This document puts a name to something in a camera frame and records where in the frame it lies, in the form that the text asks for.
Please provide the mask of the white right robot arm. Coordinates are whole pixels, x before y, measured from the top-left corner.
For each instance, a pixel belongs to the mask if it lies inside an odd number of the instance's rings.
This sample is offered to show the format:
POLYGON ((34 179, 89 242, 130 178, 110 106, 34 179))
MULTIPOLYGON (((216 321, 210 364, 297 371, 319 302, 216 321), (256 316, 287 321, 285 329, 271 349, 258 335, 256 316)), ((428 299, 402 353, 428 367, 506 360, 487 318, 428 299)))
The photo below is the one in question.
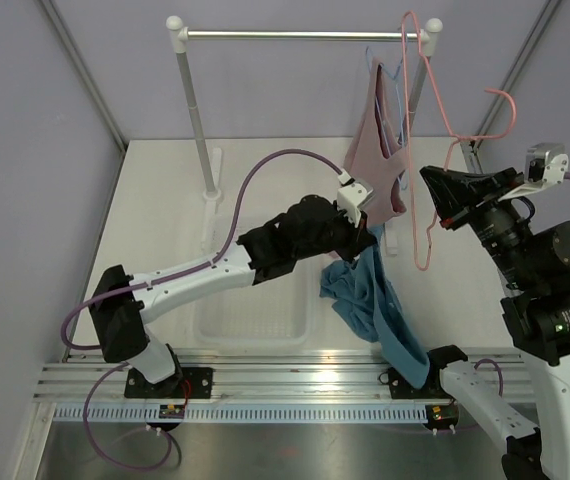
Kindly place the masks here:
POLYGON ((502 275, 503 319, 529 374, 537 418, 519 419, 479 381, 461 351, 419 371, 421 389, 447 392, 498 447, 509 479, 570 479, 570 220, 540 232, 521 173, 472 174, 421 169, 440 224, 469 227, 502 275))

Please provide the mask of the blue tank top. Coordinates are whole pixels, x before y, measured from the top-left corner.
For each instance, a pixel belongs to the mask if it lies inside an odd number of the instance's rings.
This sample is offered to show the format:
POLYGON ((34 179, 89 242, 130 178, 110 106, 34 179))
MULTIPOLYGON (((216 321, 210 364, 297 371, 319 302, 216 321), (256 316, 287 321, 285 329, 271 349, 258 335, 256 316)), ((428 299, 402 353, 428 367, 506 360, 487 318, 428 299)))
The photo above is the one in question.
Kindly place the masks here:
POLYGON ((383 358, 412 387, 422 388, 430 371, 427 350, 406 322, 398 296, 388 280, 380 242, 384 228, 371 230, 377 242, 353 262, 335 260, 320 274, 319 296, 360 339, 378 343, 383 358))

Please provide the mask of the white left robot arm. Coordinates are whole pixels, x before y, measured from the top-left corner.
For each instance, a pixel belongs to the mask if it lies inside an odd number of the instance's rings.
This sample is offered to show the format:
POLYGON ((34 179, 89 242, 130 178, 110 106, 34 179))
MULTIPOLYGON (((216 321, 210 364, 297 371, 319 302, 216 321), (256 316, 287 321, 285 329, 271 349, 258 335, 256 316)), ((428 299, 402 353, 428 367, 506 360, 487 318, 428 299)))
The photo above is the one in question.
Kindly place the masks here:
POLYGON ((263 225, 231 236, 212 256, 155 273, 129 274, 111 266, 88 307, 102 357, 132 367, 154 395, 171 397, 184 374, 150 323, 206 296, 288 275, 301 260, 336 253, 351 262, 375 242, 365 213, 352 219, 336 203, 308 195, 263 225))

